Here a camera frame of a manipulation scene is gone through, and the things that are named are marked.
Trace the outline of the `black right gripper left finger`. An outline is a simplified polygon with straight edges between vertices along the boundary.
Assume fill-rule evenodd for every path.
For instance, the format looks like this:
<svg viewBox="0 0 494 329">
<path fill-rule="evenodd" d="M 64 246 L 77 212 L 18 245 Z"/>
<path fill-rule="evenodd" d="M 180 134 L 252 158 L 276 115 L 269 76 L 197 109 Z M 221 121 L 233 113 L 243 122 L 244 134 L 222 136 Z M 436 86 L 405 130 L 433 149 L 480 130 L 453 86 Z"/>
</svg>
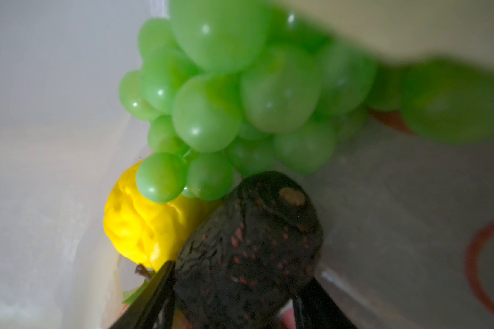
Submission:
<svg viewBox="0 0 494 329">
<path fill-rule="evenodd" d="M 110 329 L 171 329 L 174 321 L 174 261 L 167 261 Z"/>
</svg>

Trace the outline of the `yellow fake lemon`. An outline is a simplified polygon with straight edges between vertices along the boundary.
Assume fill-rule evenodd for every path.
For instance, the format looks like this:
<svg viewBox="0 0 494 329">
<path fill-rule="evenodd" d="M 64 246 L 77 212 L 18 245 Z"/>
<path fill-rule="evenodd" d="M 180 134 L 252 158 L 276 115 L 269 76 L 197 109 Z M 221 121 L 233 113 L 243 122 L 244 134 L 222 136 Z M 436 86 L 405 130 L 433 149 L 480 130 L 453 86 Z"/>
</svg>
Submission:
<svg viewBox="0 0 494 329">
<path fill-rule="evenodd" d="M 180 195 L 166 204 L 151 202 L 137 188 L 140 164 L 124 171 L 109 193 L 104 207 L 104 231 L 122 256 L 159 271 L 166 261 L 176 260 L 188 237 L 221 201 Z"/>
</svg>

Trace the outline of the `cream plastic shopping bag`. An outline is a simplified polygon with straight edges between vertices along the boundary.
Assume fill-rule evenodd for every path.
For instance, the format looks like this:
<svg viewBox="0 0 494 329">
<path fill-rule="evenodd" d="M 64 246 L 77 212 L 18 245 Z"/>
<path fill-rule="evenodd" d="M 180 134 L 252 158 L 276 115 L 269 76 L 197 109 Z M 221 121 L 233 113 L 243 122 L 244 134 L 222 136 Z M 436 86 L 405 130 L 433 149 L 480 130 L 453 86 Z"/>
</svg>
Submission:
<svg viewBox="0 0 494 329">
<path fill-rule="evenodd" d="M 106 328 L 137 285 L 104 234 L 148 153 L 118 100 L 164 1 L 0 1 L 0 328 Z M 325 227 L 318 276 L 359 328 L 494 328 L 494 141 L 370 121 L 299 177 Z"/>
</svg>

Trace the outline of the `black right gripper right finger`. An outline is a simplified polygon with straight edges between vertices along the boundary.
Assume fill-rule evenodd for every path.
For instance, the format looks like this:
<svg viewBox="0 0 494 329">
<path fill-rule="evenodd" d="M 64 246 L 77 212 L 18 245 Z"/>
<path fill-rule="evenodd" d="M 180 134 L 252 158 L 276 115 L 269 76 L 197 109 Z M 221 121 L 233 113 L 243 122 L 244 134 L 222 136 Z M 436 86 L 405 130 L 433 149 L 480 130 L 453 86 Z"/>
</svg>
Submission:
<svg viewBox="0 0 494 329">
<path fill-rule="evenodd" d="M 357 329 L 315 278 L 292 299 L 292 305 L 298 329 Z"/>
</svg>

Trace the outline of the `green fake lime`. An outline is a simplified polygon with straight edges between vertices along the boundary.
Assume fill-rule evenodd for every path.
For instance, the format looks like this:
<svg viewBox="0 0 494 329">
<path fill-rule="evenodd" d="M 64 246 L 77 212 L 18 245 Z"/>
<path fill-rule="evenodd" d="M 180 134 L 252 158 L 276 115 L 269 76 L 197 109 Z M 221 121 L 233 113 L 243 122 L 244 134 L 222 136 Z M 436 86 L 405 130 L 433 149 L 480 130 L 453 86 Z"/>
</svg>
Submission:
<svg viewBox="0 0 494 329">
<path fill-rule="evenodd" d="M 417 135 L 447 144 L 494 139 L 494 72 L 447 60 L 411 68 L 401 116 Z"/>
</svg>

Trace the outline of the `dark fake avocado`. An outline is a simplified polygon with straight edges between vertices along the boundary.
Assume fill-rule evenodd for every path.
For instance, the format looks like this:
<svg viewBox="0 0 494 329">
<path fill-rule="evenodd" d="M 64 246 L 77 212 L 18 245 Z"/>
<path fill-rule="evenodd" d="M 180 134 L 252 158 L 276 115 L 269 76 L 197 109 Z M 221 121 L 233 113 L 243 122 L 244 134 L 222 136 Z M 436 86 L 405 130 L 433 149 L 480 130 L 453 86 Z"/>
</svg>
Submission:
<svg viewBox="0 0 494 329">
<path fill-rule="evenodd" d="M 265 328 L 314 276 L 323 229 L 278 171 L 243 180 L 188 238 L 174 294 L 192 328 Z"/>
</svg>

